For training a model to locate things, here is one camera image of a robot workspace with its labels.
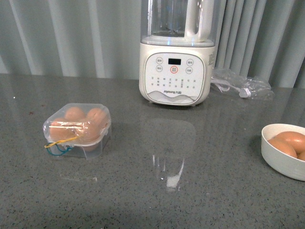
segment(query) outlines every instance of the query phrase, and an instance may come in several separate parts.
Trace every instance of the blender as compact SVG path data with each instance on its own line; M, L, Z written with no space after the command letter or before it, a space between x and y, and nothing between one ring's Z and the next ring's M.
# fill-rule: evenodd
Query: blender
M152 103L194 106L209 94L218 0L142 0L140 77Z

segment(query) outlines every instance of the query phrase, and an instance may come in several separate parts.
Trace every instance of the button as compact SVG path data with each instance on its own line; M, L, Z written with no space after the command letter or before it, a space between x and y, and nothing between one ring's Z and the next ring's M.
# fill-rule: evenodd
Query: button
M177 66L172 66L171 67L171 73L175 74L178 72L178 67Z
M187 64L188 66L192 66L192 65L194 64L194 61L193 61L192 59L188 59L188 60L186 61L186 64Z
M162 72L163 67L162 67L161 65L158 65L158 66L156 67L156 70L157 70L157 72Z
M191 67L186 68L186 73L191 74L193 72L193 69Z
M163 59L161 57L158 57L156 61L157 61L158 64L162 64L163 63Z

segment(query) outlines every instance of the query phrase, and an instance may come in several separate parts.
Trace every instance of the bowl of eggs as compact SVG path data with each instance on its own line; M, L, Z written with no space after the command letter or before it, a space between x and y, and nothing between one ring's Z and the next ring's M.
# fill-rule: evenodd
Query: bowl of eggs
M265 126L262 156L279 173L305 181L305 128L289 124Z
M99 155L110 137L110 113L102 104L67 104L45 121L43 132L54 143L51 154L88 159Z

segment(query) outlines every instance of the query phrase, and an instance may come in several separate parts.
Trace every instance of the egg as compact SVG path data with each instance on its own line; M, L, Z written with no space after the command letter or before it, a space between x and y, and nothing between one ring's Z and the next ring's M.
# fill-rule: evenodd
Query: egg
M65 118L56 118L49 126L51 139L55 141L65 140L74 137L69 121Z
M300 159L302 161L305 161L305 151L300 153L298 156L297 156L297 159Z
M98 107L91 109L87 113L87 118L91 122L95 123L99 129L105 128L109 123L109 118L107 117L107 113Z
M305 135L294 132L294 131L284 131L275 136L278 139L286 141L290 144L297 154L305 151Z
M70 122L77 122L80 119L85 118L85 117L86 117L86 114L84 113L84 111L77 106L70 107L66 111L65 116L64 116L64 118Z
M79 136L77 142L84 144L94 142L101 134L97 125L88 118L81 119L74 127L74 132Z
M283 141L279 138L271 138L270 140L268 140L268 142L275 147L276 149L278 149L279 151L281 151L282 153L285 153L287 155L293 156L296 158L296 152L293 149L293 147L291 145L289 145L286 141Z

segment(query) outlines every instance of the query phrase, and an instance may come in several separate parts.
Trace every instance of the joyoung logo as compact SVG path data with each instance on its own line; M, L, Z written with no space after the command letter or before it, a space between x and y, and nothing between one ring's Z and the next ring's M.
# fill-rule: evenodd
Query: joyoung logo
M163 93L166 93L166 94L170 94L170 93L172 93L172 94L181 94L180 91L163 91Z

